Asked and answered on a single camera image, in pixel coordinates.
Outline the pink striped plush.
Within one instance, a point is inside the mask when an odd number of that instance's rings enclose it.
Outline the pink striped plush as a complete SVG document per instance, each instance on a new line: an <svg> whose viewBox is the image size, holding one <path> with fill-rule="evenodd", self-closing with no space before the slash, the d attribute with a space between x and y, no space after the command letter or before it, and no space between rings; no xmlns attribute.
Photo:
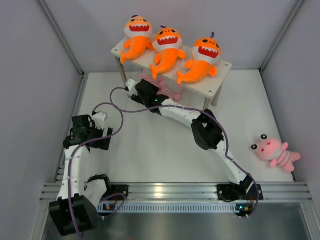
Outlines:
<svg viewBox="0 0 320 240"><path fill-rule="evenodd" d="M165 77L157 77L156 80L159 88L157 95L167 96L173 101L178 101L181 98L183 87L176 81L171 81Z"/></svg>

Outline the large orange shark plush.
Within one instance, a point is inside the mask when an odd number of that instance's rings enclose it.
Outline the large orange shark plush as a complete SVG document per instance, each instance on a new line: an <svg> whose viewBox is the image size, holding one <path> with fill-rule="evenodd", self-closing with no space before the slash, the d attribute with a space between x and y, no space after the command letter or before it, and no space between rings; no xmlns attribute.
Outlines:
<svg viewBox="0 0 320 240"><path fill-rule="evenodd" d="M215 39L213 31L210 37L202 37L195 41L192 47L192 59L188 60L184 67L188 72L176 71L177 83L195 84L210 75L215 77L218 73L215 64L221 59L221 48Z"/></svg>

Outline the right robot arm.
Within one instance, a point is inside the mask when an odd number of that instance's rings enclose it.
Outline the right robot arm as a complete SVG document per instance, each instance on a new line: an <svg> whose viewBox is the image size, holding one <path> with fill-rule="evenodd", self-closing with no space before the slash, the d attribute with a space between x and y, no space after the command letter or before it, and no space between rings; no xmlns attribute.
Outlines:
<svg viewBox="0 0 320 240"><path fill-rule="evenodd" d="M228 177L228 183L217 185L218 199L224 202L263 200L262 188L242 169L230 152L229 140L211 110L200 111L182 106L146 80L129 79L126 88L131 99L150 112L173 119L192 131L195 143L203 150L216 154L218 163Z"/></svg>

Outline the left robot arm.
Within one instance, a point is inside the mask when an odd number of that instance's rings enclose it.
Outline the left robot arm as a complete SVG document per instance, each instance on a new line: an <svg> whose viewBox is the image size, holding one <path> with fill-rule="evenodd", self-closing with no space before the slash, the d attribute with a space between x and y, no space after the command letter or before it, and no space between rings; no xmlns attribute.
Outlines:
<svg viewBox="0 0 320 240"><path fill-rule="evenodd" d="M63 142L65 168L61 188L49 204L49 214L61 236L82 234L98 226L100 200L113 194L106 174L99 173L99 160L91 149L107 151L113 133L106 128L107 114L95 112L72 118L72 128Z"/></svg>

